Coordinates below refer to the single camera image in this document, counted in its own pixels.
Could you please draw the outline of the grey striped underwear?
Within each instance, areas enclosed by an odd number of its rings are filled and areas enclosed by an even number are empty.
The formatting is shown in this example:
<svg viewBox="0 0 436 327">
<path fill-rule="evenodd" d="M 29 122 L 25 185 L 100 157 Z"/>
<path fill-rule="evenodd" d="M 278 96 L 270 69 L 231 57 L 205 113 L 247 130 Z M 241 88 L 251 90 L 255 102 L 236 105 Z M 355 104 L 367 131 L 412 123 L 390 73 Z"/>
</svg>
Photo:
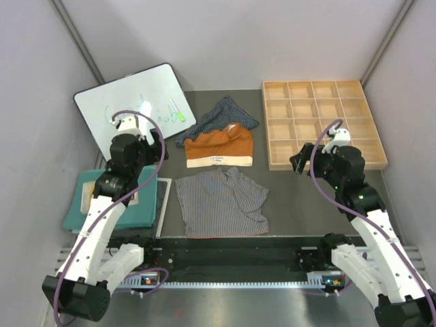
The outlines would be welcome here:
<svg viewBox="0 0 436 327">
<path fill-rule="evenodd" d="M 262 214 L 269 189 L 232 167 L 175 180 L 187 238 L 256 236 L 269 231 Z"/>
</svg>

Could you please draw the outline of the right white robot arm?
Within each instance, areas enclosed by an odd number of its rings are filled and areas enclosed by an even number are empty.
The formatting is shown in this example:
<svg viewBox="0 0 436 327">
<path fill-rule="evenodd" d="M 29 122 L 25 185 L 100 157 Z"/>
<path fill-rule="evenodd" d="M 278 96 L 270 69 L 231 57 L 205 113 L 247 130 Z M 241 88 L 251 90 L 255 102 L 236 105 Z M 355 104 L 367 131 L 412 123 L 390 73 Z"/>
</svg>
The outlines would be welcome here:
<svg viewBox="0 0 436 327">
<path fill-rule="evenodd" d="M 434 326 L 435 291 L 396 237 L 377 190 L 365 181 L 360 150 L 340 146 L 325 153 L 323 146 L 306 143 L 290 162 L 295 173 L 308 167 L 313 182 L 322 178 L 334 189 L 327 200 L 346 215 L 375 262 L 368 263 L 346 236 L 330 233 L 320 241 L 320 265 L 337 267 L 351 279 L 370 302 L 379 326 Z"/>
</svg>

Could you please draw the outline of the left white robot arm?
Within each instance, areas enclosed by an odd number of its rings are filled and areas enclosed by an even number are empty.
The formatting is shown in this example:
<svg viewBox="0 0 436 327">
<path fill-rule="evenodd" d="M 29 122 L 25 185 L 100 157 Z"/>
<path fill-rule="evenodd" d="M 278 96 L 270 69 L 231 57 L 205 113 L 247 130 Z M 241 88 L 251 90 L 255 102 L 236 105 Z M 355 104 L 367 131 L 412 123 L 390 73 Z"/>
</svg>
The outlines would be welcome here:
<svg viewBox="0 0 436 327">
<path fill-rule="evenodd" d="M 154 253 L 137 244 L 123 244 L 119 252 L 101 263 L 116 223 L 131 197 L 146 185 L 138 179 L 144 167 L 161 166 L 168 158 L 166 143 L 159 128 L 151 132 L 149 144 L 137 129 L 118 133 L 111 142 L 111 158 L 96 180 L 90 210 L 66 261 L 55 276 L 46 276 L 42 290 L 54 311 L 56 325 L 60 316 L 100 321 L 118 285 L 134 268 L 149 269 Z"/>
</svg>

